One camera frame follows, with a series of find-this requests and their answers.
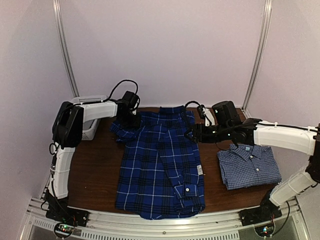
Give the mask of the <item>dark blue plaid shirt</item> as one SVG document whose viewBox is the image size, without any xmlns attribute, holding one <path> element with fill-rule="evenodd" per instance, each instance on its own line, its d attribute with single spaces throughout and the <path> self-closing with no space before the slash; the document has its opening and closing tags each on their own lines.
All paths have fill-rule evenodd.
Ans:
<svg viewBox="0 0 320 240">
<path fill-rule="evenodd" d="M 115 207 L 147 220 L 189 218 L 205 207 L 198 144 L 185 137 L 193 112 L 183 106 L 141 112 L 139 128 L 119 121 L 110 131 L 124 144 Z"/>
</svg>

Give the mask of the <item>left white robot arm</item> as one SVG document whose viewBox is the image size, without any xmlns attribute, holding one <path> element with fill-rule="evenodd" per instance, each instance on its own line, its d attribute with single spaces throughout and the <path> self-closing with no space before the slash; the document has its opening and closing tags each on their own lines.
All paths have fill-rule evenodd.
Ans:
<svg viewBox="0 0 320 240">
<path fill-rule="evenodd" d="M 45 195 L 48 212 L 61 222 L 73 218 L 68 207 L 68 178 L 71 161 L 76 148 L 83 139 L 87 122 L 94 123 L 104 118 L 116 118 L 122 127 L 138 128 L 141 116 L 137 112 L 140 97 L 136 92 L 126 91 L 122 98 L 98 99 L 95 101 L 65 101 L 61 104 L 52 126 L 53 156 L 50 165 L 50 185 Z"/>
</svg>

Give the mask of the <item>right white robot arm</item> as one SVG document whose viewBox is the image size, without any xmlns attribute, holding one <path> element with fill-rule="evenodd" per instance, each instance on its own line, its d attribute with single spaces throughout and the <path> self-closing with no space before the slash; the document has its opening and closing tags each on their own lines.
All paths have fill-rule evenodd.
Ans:
<svg viewBox="0 0 320 240">
<path fill-rule="evenodd" d="M 233 102 L 205 107 L 196 101 L 185 105 L 194 111 L 187 120 L 186 136 L 217 149 L 218 171 L 227 188 L 250 191 L 243 185 L 250 178 L 267 192 L 257 208 L 242 215 L 266 221 L 278 215 L 280 206 L 320 184 L 320 130 L 317 126 L 288 126 L 258 118 L 244 118 Z"/>
</svg>

